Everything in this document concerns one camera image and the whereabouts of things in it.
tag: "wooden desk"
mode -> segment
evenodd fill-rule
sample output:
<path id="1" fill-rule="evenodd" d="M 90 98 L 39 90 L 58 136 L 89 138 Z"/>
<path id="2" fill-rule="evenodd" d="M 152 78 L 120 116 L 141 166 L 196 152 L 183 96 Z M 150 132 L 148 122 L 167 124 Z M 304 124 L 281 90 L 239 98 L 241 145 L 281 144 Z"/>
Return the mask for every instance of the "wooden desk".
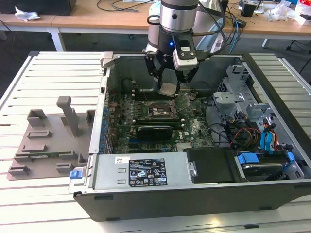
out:
<path id="1" fill-rule="evenodd" d="M 29 20 L 25 22 L 19 20 L 14 14 L 0 14 L 0 19 L 6 26 L 22 26 L 22 27 L 51 27 L 54 15 L 40 15 L 41 19 Z"/>
<path id="2" fill-rule="evenodd" d="M 109 29 L 138 29 L 148 30 L 147 17 L 151 4 L 143 4 L 137 9 L 139 12 L 108 12 L 97 7 L 98 0 L 77 0 L 71 15 L 56 16 L 52 22 L 53 27 L 74 28 L 109 28 Z M 100 6 L 111 9 L 115 0 L 105 0 Z M 117 3 L 121 8 L 136 5 L 137 3 Z"/>
<path id="3" fill-rule="evenodd" d="M 246 27 L 244 28 L 243 35 L 246 34 L 259 34 L 264 35 L 267 38 L 267 35 L 285 35 L 285 36 L 308 36 L 311 37 L 311 26 L 301 26 L 297 21 L 288 19 L 288 21 L 273 21 L 269 22 L 263 14 L 254 13 L 251 18 L 241 16 L 241 11 L 236 10 L 237 5 L 232 7 L 232 3 L 238 1 L 231 0 L 229 7 L 231 13 L 235 15 L 237 19 L 247 22 Z M 224 28 L 226 33 L 231 32 L 231 23 L 227 23 Z"/>

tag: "blue cable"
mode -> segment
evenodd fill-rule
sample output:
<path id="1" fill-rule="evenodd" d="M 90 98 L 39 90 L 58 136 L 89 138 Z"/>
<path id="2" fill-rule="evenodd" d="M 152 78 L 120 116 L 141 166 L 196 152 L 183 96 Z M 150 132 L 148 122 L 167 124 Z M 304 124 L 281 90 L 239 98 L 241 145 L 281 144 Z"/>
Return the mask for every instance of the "blue cable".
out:
<path id="1" fill-rule="evenodd" d="M 235 47 L 235 45 L 236 45 L 236 42 L 237 42 L 237 38 L 238 38 L 239 26 L 238 26 L 237 20 L 235 20 L 235 25 L 236 25 L 236 29 L 237 29 L 237 30 L 236 30 L 236 33 L 235 33 L 235 38 L 234 38 L 234 41 L 233 41 L 233 45 L 232 45 L 232 47 L 231 47 L 229 53 L 231 53 L 231 52 L 233 51 L 233 49 L 234 49 L 234 47 Z"/>

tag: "blue latch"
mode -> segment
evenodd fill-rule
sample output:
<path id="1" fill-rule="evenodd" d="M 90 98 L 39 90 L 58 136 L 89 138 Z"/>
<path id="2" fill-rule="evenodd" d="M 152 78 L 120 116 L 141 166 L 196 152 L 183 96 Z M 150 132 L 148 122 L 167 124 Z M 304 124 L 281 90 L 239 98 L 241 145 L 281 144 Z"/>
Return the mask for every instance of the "blue latch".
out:
<path id="1" fill-rule="evenodd" d="M 70 179 L 81 179 L 82 178 L 82 171 L 73 170 L 70 172 L 69 175 Z"/>
<path id="2" fill-rule="evenodd" d="M 287 157 L 289 158 L 290 161 L 294 161 L 295 160 L 295 156 L 291 152 L 287 153 Z"/>
<path id="3" fill-rule="evenodd" d="M 240 164 L 257 164 L 259 159 L 255 153 L 243 153 L 238 156 Z"/>
<path id="4" fill-rule="evenodd" d="M 269 154 L 273 154 L 271 150 L 271 143 L 273 139 L 273 134 L 271 132 L 263 132 L 260 139 L 260 147 L 265 151 L 269 152 Z"/>

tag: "floor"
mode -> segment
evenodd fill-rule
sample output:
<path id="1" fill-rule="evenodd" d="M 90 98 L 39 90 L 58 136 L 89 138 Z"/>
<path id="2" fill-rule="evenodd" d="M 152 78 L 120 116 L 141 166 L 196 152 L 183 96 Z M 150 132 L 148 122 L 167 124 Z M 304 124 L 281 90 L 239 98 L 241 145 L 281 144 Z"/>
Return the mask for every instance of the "floor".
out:
<path id="1" fill-rule="evenodd" d="M 18 32 L 17 37 L 14 37 L 16 32 L 6 33 L 8 39 L 0 41 L 0 97 L 18 72 L 29 51 L 55 51 L 48 33 Z M 94 38 L 98 39 L 98 43 L 93 43 Z M 128 35 L 64 33 L 63 39 L 67 51 L 141 51 L 147 44 L 146 35 L 135 35 L 134 39 L 129 39 Z M 286 50 L 289 40 L 271 40 L 266 49 L 261 47 L 262 43 L 262 39 L 242 38 L 233 52 L 240 54 L 246 52 L 274 53 L 286 58 L 297 71 L 300 71 L 306 61 L 311 58 L 308 54 L 311 50 L 311 43 L 308 41 L 293 44 L 290 51 Z M 225 52 L 228 53 L 229 50 L 230 47 L 226 48 Z M 302 76 L 308 82 L 311 81 L 311 63 L 305 67 Z"/>

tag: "power supply label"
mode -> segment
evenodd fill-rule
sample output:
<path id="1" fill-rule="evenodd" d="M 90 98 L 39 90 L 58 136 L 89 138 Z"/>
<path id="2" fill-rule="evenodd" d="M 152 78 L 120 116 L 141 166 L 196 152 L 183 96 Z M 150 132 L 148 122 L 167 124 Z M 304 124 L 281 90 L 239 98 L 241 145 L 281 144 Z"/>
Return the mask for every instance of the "power supply label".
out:
<path id="1" fill-rule="evenodd" d="M 131 187 L 167 185 L 164 159 L 129 160 L 128 180 Z"/>

